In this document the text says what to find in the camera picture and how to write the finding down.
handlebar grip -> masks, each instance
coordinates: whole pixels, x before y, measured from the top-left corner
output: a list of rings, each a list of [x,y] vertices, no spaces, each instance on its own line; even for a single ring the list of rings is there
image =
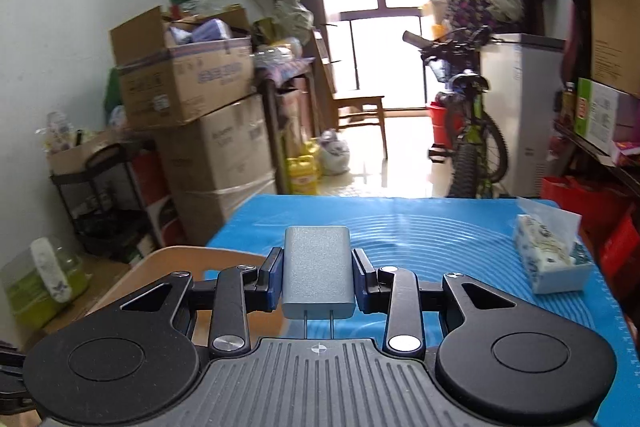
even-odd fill
[[[420,35],[416,35],[411,32],[404,32],[402,35],[402,40],[415,46],[416,48],[420,48],[421,50],[431,48],[434,44],[433,41],[428,41],[427,39],[423,39]]]

metal screw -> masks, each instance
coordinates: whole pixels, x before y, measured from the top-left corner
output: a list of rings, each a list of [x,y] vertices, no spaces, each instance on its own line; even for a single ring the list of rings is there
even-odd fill
[[[220,351],[235,351],[244,346],[244,340],[237,335],[222,335],[213,341],[213,347]]]
[[[396,351],[408,353],[420,347],[420,339],[416,339],[413,335],[396,335],[389,340],[389,346]]]

black circular cover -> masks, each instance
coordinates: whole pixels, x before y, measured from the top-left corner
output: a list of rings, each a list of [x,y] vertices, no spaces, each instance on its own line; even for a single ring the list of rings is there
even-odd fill
[[[437,380],[464,407],[508,425],[593,415],[616,372],[609,344],[558,315],[518,307],[469,314],[438,348]]]
[[[191,341],[142,311],[97,312],[40,341],[24,362],[34,402],[72,425],[148,417],[180,398],[198,373]]]

triangular cutout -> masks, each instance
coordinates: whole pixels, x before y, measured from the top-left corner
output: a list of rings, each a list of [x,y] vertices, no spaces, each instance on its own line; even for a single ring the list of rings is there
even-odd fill
[[[514,303],[503,299],[495,293],[485,290],[480,286],[465,282],[462,284],[463,290],[479,310],[497,310],[501,308],[513,308]]]
[[[157,312],[170,292],[170,284],[161,284],[124,304],[120,309],[126,312]]]

green and white box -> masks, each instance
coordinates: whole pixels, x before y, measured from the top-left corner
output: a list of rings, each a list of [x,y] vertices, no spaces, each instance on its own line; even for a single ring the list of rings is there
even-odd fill
[[[608,155],[613,142],[640,140],[640,100],[587,78],[578,81],[575,133]]]

